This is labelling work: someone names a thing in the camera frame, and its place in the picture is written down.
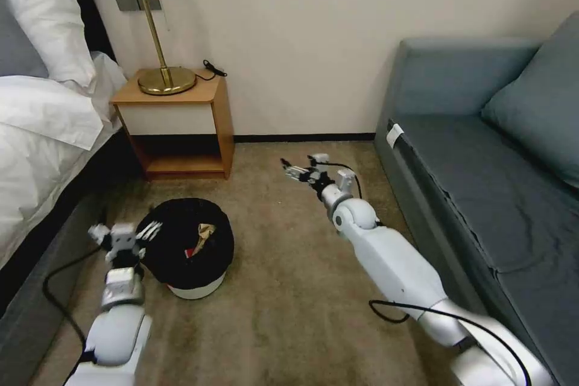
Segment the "lamp stem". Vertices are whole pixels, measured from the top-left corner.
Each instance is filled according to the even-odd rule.
[[[165,63],[165,56],[163,56],[163,50],[161,49],[161,44],[159,42],[159,35],[157,34],[157,28],[155,27],[155,21],[153,21],[153,14],[151,14],[151,6],[149,5],[149,0],[141,0],[143,7],[145,8],[145,15],[147,15],[147,22],[149,23],[149,28],[151,29],[151,34],[153,35],[153,42],[155,43],[155,48],[157,49],[157,55],[159,56],[159,63],[161,65],[161,76],[163,77],[163,82],[168,86],[173,86],[173,80],[171,78],[171,73],[167,64]]]

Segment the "brass lamp base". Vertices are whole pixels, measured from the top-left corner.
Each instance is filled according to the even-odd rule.
[[[195,86],[197,76],[190,69],[172,66],[150,69],[139,77],[138,82],[141,92],[150,95],[174,95]]]

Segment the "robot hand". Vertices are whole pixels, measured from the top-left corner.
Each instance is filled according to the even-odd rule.
[[[390,302],[413,317],[436,342],[454,346],[466,337],[477,345],[463,352],[452,371],[464,386],[551,386],[539,360],[502,324],[468,312],[446,295],[432,265],[397,231],[382,226],[368,202],[350,193],[355,173],[338,171],[329,178],[327,154],[309,157],[311,166],[292,166],[286,174],[308,183],[327,209],[338,233],[349,240],[357,260]]]

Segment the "gray pillow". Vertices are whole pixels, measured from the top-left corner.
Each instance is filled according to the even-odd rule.
[[[0,0],[0,77],[30,75],[48,78],[48,70],[10,10]]]
[[[481,114],[579,188],[579,12]]]

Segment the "sofa seat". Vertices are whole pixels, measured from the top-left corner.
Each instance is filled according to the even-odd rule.
[[[464,229],[449,240],[489,313],[499,310],[561,385],[579,385],[578,192],[478,115],[395,121],[431,206]]]

